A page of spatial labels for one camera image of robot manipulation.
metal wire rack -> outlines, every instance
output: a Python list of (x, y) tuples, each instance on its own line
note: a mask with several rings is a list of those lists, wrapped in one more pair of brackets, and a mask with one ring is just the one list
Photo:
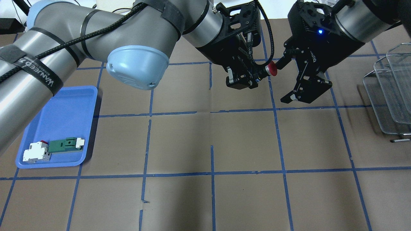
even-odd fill
[(363, 83), (382, 132), (411, 135), (411, 43), (396, 46), (376, 61)]

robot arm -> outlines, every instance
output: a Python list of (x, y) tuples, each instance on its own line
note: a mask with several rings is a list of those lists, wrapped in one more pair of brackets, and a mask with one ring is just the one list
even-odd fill
[(295, 58), (299, 73), (294, 89), (281, 102), (313, 102), (332, 86), (325, 71), (398, 25), (398, 15), (410, 31), (409, 4), (409, 0), (340, 0), (330, 7), (298, 0), (288, 14), (292, 36), (285, 41), (284, 56), (276, 64), (282, 69)]
[[(240, 14), (230, 16), (235, 9)], [(125, 16), (68, 2), (34, 4), (29, 30), (0, 49), (0, 154), (85, 58), (106, 62), (107, 72), (125, 84), (151, 90), (184, 36), (225, 68), (227, 85), (256, 87), (269, 75), (250, 58), (261, 40), (259, 18), (254, 2), (214, 9), (209, 0), (137, 0)], [(232, 29), (236, 23), (241, 26)]]
[[(332, 85), (323, 77), (326, 69), (398, 21), (387, 21), (376, 10), (381, 9), (376, 1), (340, 0), (332, 8), (295, 3), (289, 13), (293, 36), (284, 43), (277, 66), (282, 69), (295, 58), (300, 72), (294, 90), (282, 102), (315, 100)], [(409, 4), (398, 1), (398, 7)], [(240, 13), (232, 15), (235, 10)], [(262, 65), (252, 57), (252, 48), (261, 42), (259, 10), (272, 44), (270, 58)], [(404, 16), (408, 22), (409, 15)], [(106, 62), (109, 74), (121, 82), (151, 90), (184, 36), (226, 70), (228, 87), (255, 88), (263, 78), (277, 74), (271, 61), (272, 32), (257, 0), (230, 8), (213, 8), (209, 0), (137, 0), (126, 16), (44, 0), (30, 9), (28, 27), (13, 45), (0, 49), (0, 154), (85, 58)]]

velcro strap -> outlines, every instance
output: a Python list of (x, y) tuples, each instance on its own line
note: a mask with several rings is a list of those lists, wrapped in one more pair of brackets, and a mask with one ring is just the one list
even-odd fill
[(21, 67), (44, 84), (54, 95), (63, 87), (61, 79), (38, 58), (11, 44), (0, 49), (0, 59)]
[(152, 8), (160, 11), (161, 17), (167, 20), (178, 32), (178, 39), (185, 28), (185, 20), (181, 11), (168, 0), (141, 0)]

white circuit breaker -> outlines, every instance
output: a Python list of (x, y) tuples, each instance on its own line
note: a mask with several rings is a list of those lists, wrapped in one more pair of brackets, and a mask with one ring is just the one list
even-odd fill
[(39, 141), (37, 143), (31, 143), (30, 148), (24, 150), (23, 162), (35, 163), (39, 160), (49, 161), (50, 155), (47, 142)]

green electrical component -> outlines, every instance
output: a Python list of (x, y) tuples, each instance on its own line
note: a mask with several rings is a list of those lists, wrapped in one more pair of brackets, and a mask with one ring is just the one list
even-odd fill
[(50, 141), (48, 152), (77, 152), (83, 149), (84, 140), (77, 137), (68, 137), (65, 140)]

